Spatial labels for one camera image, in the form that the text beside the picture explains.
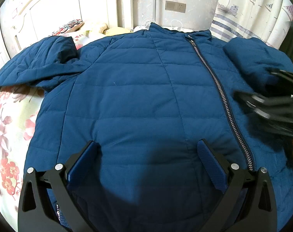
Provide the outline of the beige wall socket plate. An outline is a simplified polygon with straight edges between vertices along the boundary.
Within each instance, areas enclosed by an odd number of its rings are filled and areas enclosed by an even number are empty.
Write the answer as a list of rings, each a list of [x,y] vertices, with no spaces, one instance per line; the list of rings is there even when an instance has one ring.
[[[186,4],[173,2],[173,1],[166,1],[165,2],[165,10],[185,13],[186,12]]]

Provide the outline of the floral bed sheet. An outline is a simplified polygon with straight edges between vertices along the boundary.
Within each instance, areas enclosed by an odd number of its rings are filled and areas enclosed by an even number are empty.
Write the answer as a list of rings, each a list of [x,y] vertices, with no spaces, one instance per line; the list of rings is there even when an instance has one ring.
[[[200,68],[184,34],[163,30],[104,37],[76,49],[69,37],[45,38],[0,70],[0,211],[18,228],[27,168],[65,162],[89,140],[99,144],[72,195],[99,231],[117,231],[118,202],[135,190],[122,165],[143,173],[149,159],[161,180],[165,227],[197,223],[200,200],[191,165],[202,133],[195,108]]]

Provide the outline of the white bedside table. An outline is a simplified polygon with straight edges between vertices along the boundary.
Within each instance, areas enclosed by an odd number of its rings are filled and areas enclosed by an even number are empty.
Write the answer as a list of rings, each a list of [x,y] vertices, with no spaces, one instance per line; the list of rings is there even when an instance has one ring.
[[[142,25],[136,26],[133,28],[132,32],[137,32],[139,30],[149,30],[151,23],[155,23],[155,21],[152,18],[149,18],[145,20]],[[169,29],[169,30],[177,30],[179,32],[193,32],[194,30],[183,28],[183,24],[181,21],[173,19],[170,22],[169,26],[161,26],[162,28]]]

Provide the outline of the blue quilted puffer jacket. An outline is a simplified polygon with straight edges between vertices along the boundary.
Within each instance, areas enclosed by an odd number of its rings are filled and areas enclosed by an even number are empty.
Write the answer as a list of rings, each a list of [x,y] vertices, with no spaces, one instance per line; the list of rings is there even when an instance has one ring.
[[[52,36],[0,87],[44,91],[19,231],[280,231],[293,217],[293,64],[257,38]]]

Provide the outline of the striped sailboat curtain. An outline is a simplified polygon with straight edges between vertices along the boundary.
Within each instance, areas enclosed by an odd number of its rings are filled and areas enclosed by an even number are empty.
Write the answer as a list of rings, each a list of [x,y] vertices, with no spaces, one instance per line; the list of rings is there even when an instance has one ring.
[[[290,0],[218,0],[210,31],[226,42],[255,37],[278,49],[292,21]]]

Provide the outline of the white wooden headboard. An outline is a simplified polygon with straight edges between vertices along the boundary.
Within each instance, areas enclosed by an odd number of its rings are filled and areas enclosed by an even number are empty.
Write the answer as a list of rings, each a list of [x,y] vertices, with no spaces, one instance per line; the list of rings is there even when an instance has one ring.
[[[73,20],[83,30],[133,28],[132,0],[5,0],[0,7],[0,30],[10,58]]]

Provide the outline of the patterned red pillow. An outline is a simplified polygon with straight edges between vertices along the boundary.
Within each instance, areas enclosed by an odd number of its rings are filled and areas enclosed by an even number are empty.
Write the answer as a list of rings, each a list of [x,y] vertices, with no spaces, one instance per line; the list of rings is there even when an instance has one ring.
[[[83,20],[75,19],[75,20],[72,20],[72,21],[68,22],[67,24],[61,26],[57,31],[53,32],[51,35],[52,36],[58,36],[58,35],[61,35],[61,34],[67,34],[67,33],[70,33],[70,32],[76,32],[84,24],[85,23],[84,23]]]

